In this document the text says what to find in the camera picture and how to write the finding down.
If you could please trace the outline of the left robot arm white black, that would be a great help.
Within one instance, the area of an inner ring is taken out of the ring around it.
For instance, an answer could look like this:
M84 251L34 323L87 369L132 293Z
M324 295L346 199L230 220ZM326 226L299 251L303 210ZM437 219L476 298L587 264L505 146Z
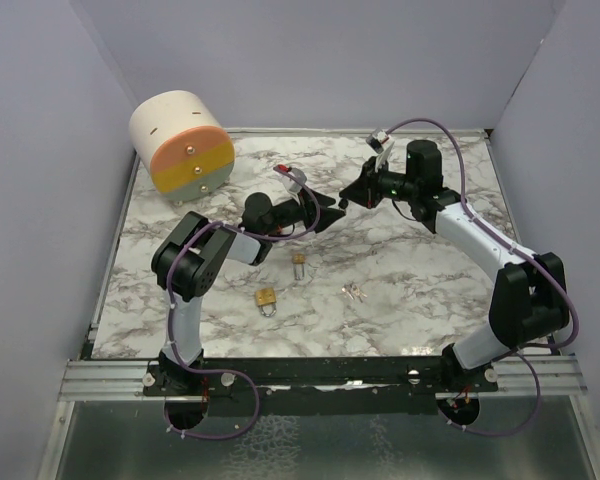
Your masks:
M158 365L148 369L143 383L157 387L165 382L175 392L194 392L213 374L253 381L236 370L206 367L200 339L204 295L222 265L234 260L258 266L273 244L286 238L282 231L301 223L307 233L320 233L345 215L346 201L302 190L295 199L273 204L262 192L249 195L238 227L223 226L189 212L154 253L151 270L168 302L166 340Z

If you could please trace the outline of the small silver key bunch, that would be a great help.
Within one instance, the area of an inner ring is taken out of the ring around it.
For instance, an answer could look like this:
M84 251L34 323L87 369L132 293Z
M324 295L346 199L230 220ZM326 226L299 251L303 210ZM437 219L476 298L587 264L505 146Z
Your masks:
M363 302L367 298L367 295L360 289L358 285L354 283L345 284L342 287L342 292L351 300Z

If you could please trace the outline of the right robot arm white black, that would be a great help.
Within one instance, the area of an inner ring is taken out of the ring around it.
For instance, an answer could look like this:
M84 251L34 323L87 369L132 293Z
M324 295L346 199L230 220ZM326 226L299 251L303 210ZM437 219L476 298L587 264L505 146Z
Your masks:
M390 137L369 137L367 142L375 154L340 198L367 209L384 199L408 203L416 221L451 242L493 283L487 322L443 350L439 378L447 389L463 390L474 381L475 369L567 326L560 258L517 246L463 204L460 194L444 184L442 154L435 142L409 142L403 173L388 166L394 145Z

